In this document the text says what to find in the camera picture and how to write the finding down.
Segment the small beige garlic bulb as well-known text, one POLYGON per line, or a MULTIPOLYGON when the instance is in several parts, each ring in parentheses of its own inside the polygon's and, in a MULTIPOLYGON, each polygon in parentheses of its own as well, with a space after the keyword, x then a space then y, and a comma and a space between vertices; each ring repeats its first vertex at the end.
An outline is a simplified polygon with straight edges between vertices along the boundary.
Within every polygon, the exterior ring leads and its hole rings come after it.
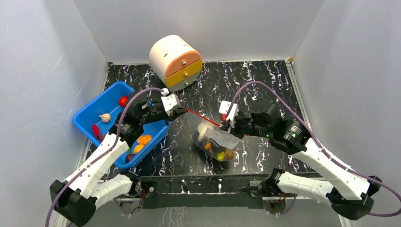
POLYGON ((99 115, 99 118, 101 119, 101 122, 103 122, 103 123, 108 123, 111 121, 111 115, 109 113, 101 114, 101 115, 99 115))

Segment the orange tangerine toy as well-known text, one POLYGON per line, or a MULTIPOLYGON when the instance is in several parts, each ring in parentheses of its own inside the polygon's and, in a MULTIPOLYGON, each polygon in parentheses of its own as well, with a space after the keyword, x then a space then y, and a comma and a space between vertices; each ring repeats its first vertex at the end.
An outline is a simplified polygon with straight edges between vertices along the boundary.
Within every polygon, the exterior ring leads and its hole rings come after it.
POLYGON ((234 154, 235 154, 235 151, 234 151, 234 150, 232 150, 232 149, 226 149, 226 150, 225 150, 225 159, 226 159, 226 160, 232 160, 232 159, 234 158, 234 154))

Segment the red orange pepper toy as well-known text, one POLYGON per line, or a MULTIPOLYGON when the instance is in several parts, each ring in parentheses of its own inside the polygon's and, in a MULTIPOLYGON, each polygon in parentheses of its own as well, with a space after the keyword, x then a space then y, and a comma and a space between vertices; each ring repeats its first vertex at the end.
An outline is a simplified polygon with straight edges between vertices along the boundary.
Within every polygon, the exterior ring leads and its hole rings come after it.
POLYGON ((121 107, 126 107, 126 104, 128 102, 128 97, 127 96, 123 96, 119 99, 119 106, 121 107))

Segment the yellow banana toy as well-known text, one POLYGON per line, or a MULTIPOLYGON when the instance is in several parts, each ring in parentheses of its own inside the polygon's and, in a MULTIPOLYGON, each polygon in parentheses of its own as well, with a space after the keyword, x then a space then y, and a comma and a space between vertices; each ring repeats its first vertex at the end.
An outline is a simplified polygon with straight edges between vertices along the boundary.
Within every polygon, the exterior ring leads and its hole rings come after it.
POLYGON ((227 159, 227 153, 225 151, 217 153, 217 160, 219 162, 225 161, 227 159))

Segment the white garlic toy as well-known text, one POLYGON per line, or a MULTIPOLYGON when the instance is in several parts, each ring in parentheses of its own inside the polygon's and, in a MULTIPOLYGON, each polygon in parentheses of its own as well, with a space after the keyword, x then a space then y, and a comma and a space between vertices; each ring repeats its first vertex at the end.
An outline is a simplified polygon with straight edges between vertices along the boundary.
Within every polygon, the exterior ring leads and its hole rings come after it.
POLYGON ((207 129, 211 129, 211 130, 214 129, 214 125, 211 124, 211 123, 208 122, 208 121, 201 122, 201 123, 198 125, 197 130, 198 130, 198 133, 199 133, 199 135, 198 135, 198 142, 199 142, 199 143, 201 143, 201 142, 206 138, 206 131, 207 131, 207 129))

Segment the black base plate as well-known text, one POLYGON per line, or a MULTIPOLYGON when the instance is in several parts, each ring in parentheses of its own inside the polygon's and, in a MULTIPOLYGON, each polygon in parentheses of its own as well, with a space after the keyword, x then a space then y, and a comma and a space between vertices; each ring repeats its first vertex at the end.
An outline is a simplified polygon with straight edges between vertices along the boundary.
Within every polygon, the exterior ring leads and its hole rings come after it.
POLYGON ((172 207, 247 207, 263 209, 268 202, 284 202, 287 193, 268 192, 266 174, 142 176, 136 190, 145 209, 172 207))

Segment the blue plastic bin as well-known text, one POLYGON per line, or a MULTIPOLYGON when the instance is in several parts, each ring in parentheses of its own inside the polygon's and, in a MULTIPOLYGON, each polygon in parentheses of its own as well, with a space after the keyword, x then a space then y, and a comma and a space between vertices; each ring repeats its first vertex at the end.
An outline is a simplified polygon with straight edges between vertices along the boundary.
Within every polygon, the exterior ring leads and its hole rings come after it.
MULTIPOLYGON (((119 106, 119 99, 130 95, 132 92, 134 89, 124 82, 113 83, 74 115, 73 124, 87 136, 93 145, 98 147, 101 141, 94 137, 91 125, 96 124, 102 134, 107 133, 113 126, 118 114, 123 110, 123 107, 119 106), (101 114, 110 114, 111 121, 108 123, 101 122, 99 118, 101 114)), ((152 140, 129 163, 125 163, 125 158, 128 155, 126 151, 116 159, 114 165, 119 169, 136 167, 167 136, 167 131, 168 126, 163 121, 144 125, 143 135, 151 135, 152 140)))

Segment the clear zip top bag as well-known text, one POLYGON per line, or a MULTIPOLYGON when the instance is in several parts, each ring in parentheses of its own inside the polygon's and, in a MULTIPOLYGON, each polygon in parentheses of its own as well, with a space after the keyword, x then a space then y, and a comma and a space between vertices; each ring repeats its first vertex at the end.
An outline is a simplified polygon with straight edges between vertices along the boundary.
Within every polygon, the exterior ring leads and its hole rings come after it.
POLYGON ((196 146, 198 149, 202 150, 205 154, 211 156, 215 160, 217 160, 217 153, 223 152, 226 149, 232 149, 235 151, 240 139, 235 137, 232 134, 227 133, 226 131, 222 131, 219 128, 219 124, 215 123, 212 120, 209 120, 200 114, 189 110, 185 114, 185 118, 189 124, 189 132, 191 136, 194 131, 197 131, 198 125, 201 122, 208 121, 214 125, 214 129, 207 129, 206 131, 206 138, 203 140, 200 146, 196 146), (211 142, 212 143, 212 150, 206 150, 204 146, 211 142))

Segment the dark purple plum toy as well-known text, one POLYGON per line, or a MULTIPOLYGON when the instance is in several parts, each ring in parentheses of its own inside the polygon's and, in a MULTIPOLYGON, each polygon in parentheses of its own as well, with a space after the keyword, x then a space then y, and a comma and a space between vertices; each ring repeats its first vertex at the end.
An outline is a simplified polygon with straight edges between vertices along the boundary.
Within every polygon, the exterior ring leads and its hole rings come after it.
POLYGON ((199 131, 194 131, 192 134, 192 139, 196 146, 200 146, 204 140, 204 136, 201 136, 199 131))

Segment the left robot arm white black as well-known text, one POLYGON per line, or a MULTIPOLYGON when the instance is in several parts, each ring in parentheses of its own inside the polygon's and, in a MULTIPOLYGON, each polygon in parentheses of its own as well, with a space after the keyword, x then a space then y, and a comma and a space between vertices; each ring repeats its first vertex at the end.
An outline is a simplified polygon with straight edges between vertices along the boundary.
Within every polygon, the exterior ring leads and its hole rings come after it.
POLYGON ((95 211, 119 195, 139 195, 140 182, 121 175, 99 184, 106 170, 143 134, 144 125, 171 121, 186 113, 176 94, 168 89, 146 88, 134 93, 120 112, 117 123, 109 130, 104 140, 74 173, 63 182, 51 184, 52 203, 47 213, 45 226, 49 226, 53 211, 72 224, 81 227, 95 211))

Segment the red chili toy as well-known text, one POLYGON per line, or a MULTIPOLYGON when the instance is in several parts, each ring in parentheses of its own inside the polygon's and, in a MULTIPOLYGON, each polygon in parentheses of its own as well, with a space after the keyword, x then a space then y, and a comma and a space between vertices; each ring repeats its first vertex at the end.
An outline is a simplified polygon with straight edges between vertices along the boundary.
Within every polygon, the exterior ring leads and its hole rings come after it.
POLYGON ((99 139, 101 136, 101 132, 99 127, 96 124, 91 125, 91 129, 95 138, 99 139))

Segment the purple mangosteen toy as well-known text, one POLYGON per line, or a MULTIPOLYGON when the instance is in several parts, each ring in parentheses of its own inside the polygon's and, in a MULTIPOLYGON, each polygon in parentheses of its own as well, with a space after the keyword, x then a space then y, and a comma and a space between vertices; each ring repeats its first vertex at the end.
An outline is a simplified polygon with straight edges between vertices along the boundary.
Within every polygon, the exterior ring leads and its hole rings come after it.
POLYGON ((125 158, 125 163, 129 163, 133 158, 135 157, 135 154, 128 154, 125 158))

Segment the round white drawer cabinet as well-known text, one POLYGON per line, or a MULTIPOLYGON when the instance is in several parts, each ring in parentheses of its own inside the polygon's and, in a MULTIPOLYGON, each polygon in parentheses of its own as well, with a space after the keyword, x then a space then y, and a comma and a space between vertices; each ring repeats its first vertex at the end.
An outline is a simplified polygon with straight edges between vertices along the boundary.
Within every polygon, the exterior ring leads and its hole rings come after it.
POLYGON ((202 57, 178 35, 158 40, 149 52, 154 73, 171 91, 180 91, 197 81, 202 71, 202 57))

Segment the crumpled orange food toy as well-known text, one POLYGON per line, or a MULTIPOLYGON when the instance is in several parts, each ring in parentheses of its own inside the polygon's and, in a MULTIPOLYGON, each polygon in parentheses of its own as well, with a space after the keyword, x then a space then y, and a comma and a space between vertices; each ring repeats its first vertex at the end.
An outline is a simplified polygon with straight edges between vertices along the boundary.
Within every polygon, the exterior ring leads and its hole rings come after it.
POLYGON ((142 144, 136 145, 136 146, 134 147, 134 149, 133 149, 133 154, 134 154, 134 155, 138 154, 139 152, 141 152, 141 150, 142 150, 143 148, 144 148, 144 145, 142 145, 142 144))

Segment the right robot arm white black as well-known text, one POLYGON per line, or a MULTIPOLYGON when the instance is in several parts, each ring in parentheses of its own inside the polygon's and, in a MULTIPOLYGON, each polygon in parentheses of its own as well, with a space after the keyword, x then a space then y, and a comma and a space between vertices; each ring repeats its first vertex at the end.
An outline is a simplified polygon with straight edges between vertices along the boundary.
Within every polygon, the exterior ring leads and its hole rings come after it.
POLYGON ((372 195, 378 192, 379 185, 337 166, 319 149, 302 124, 282 119, 277 105, 253 104, 249 115, 245 115, 236 104, 223 101, 219 113, 222 130, 240 139, 267 138, 275 149, 306 163, 322 177, 314 180, 275 168, 266 180, 250 182, 245 189, 248 194, 254 197, 296 194, 328 204, 350 220, 358 220, 371 211, 372 195))

